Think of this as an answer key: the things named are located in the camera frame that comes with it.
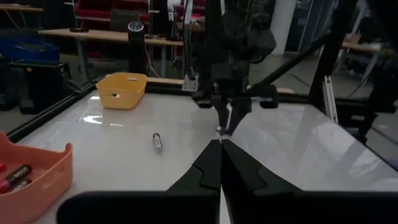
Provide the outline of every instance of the black cylinder speaker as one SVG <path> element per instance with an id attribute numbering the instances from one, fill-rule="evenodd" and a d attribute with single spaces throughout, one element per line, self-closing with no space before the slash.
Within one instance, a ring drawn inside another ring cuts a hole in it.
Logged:
<path id="1" fill-rule="evenodd" d="M 140 22 L 130 22 L 129 34 L 129 72 L 147 74 L 147 55 L 145 50 L 145 30 Z"/>

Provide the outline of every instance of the red battery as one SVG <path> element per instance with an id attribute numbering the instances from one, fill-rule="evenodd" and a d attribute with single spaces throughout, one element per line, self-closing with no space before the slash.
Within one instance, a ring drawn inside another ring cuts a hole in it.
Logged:
<path id="1" fill-rule="evenodd" d="M 0 162 L 0 172 L 4 172 L 7 170 L 7 165 L 3 162 Z"/>
<path id="2" fill-rule="evenodd" d="M 31 172 L 31 166 L 26 164 L 20 166 L 20 168 L 18 168 L 2 181 L 0 181 L 0 194 L 4 194 L 10 191 L 18 182 L 28 176 Z"/>

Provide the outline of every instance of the black cable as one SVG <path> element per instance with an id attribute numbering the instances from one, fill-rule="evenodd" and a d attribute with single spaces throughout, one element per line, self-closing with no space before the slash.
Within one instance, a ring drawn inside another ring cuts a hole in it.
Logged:
<path id="1" fill-rule="evenodd" d="M 347 97 L 351 97 L 354 93 L 356 93 L 367 82 L 368 79 L 369 76 L 366 77 L 363 81 L 361 81 L 361 83 Z"/>
<path id="2" fill-rule="evenodd" d="M 291 74 L 291 73 L 286 73 L 286 75 L 290 75 L 291 77 L 295 78 L 297 81 L 299 81 L 300 83 L 303 83 L 305 86 L 307 87 L 311 87 L 311 85 L 309 85 L 307 82 L 305 82 L 304 80 L 302 80 L 301 78 L 299 78 L 298 76 Z"/>

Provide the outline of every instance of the wall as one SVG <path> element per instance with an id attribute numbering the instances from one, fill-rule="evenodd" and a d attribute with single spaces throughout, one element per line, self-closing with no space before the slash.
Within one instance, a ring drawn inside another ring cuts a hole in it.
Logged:
<path id="1" fill-rule="evenodd" d="M 297 0 L 276 0 L 274 15 L 272 16 L 271 31 L 277 43 L 272 54 L 283 54 L 287 36 L 292 23 Z"/>

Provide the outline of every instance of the table leg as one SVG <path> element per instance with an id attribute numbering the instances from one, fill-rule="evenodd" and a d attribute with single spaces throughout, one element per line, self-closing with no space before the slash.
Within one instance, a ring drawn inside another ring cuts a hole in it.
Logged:
<path id="1" fill-rule="evenodd" d="M 80 73 L 82 75 L 84 75 L 84 77 L 86 78 L 86 80 L 84 80 L 83 82 L 86 81 L 91 81 L 90 75 L 88 74 L 88 62 L 87 62 L 87 56 L 86 56 L 86 48 L 83 44 L 83 41 L 81 40 L 76 40 L 76 45 L 77 45 L 77 52 L 79 55 L 79 63 L 80 63 Z"/>
<path id="2" fill-rule="evenodd" d="M 166 60 L 167 60 L 167 57 L 166 57 L 166 45 L 163 45 L 162 46 L 162 62 L 161 62 L 162 71 L 161 71 L 161 74 L 160 74 L 160 76 L 162 78 L 166 78 Z"/>
<path id="3" fill-rule="evenodd" d="M 371 62 L 366 67 L 366 71 L 365 71 L 365 74 L 363 74 L 361 83 L 365 82 L 365 80 L 369 78 L 369 75 L 371 74 L 371 72 L 372 72 L 374 66 L 376 65 L 378 59 L 379 59 L 379 55 L 378 54 L 374 54 L 372 59 L 371 59 Z"/>
<path id="4" fill-rule="evenodd" d="M 37 28 L 43 29 L 42 15 L 41 15 L 41 14 L 38 14 L 38 15 L 36 16 L 36 19 L 37 19 Z"/>
<path id="5" fill-rule="evenodd" d="M 24 21 L 25 28 L 27 28 L 26 20 L 25 20 L 25 17 L 24 17 L 24 13 L 23 12 L 19 12 L 19 13 L 21 14 L 22 20 Z"/>
<path id="6" fill-rule="evenodd" d="M 347 56 L 347 50 L 343 49 L 343 53 L 341 54 L 340 58 L 337 61 L 335 72 L 340 72 L 341 71 L 341 66 L 343 66 L 344 60 L 346 59 L 346 56 Z"/>
<path id="7" fill-rule="evenodd" d="M 358 31 L 359 25 L 363 19 L 363 17 L 366 14 L 366 11 L 368 11 L 368 7 L 366 4 L 361 4 L 361 9 L 359 10 L 359 14 L 358 17 L 355 20 L 355 24 L 353 27 L 353 30 L 351 31 L 351 34 L 356 34 L 356 32 Z"/>
<path id="8" fill-rule="evenodd" d="M 184 50 L 184 48 L 183 48 L 183 49 L 182 49 L 182 53 L 181 53 L 181 57 L 182 57 L 182 58 L 181 58 L 181 63 L 182 63 L 182 64 L 181 64 L 181 71 L 182 71 L 181 73 L 182 73 L 182 78 L 183 78 L 183 79 L 185 78 L 185 75 L 186 75 L 185 72 L 184 72 L 184 71 L 185 71 L 185 66 L 186 66 L 186 65 L 185 65 L 186 61 L 185 61 L 185 52 L 184 52 L 184 51 L 185 51 L 185 50 Z"/>

